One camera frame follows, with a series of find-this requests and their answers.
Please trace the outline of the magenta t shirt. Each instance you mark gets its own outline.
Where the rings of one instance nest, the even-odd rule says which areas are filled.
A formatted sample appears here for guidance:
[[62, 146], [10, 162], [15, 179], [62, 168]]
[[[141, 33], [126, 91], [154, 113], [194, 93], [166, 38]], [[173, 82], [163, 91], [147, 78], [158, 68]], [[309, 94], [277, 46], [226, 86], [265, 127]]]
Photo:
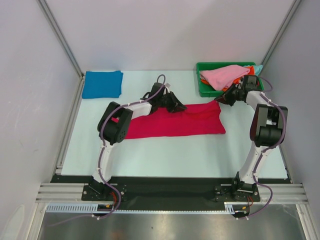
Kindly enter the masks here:
[[186, 107], [186, 110], [175, 113], [169, 113], [165, 108], [160, 108], [150, 115], [132, 119], [125, 139], [226, 133], [220, 120], [221, 108], [216, 101], [188, 104]]

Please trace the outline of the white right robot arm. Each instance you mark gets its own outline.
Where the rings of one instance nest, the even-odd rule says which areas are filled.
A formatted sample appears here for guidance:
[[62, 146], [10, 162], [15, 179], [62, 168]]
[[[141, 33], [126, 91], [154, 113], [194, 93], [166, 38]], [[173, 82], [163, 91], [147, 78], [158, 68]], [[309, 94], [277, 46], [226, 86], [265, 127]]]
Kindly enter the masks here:
[[251, 74], [244, 75], [239, 84], [233, 83], [214, 100], [229, 106], [245, 102], [254, 110], [249, 131], [250, 151], [230, 188], [231, 196], [242, 201], [258, 191], [258, 176], [264, 161], [284, 141], [288, 108], [269, 99], [261, 88], [260, 77]]

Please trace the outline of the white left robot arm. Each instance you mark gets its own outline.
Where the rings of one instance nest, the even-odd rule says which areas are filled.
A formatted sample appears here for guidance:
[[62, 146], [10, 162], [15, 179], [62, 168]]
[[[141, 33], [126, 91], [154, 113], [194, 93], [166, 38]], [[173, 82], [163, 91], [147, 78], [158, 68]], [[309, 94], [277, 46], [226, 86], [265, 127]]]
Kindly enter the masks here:
[[112, 176], [112, 160], [110, 157], [114, 145], [125, 139], [133, 119], [153, 114], [158, 108], [165, 108], [169, 113], [179, 113], [187, 109], [169, 90], [168, 84], [159, 82], [154, 83], [151, 91], [145, 93], [136, 102], [120, 105], [113, 101], [107, 106], [97, 126], [101, 140], [101, 150], [97, 168], [88, 184], [98, 199], [107, 199], [113, 191], [106, 182]]

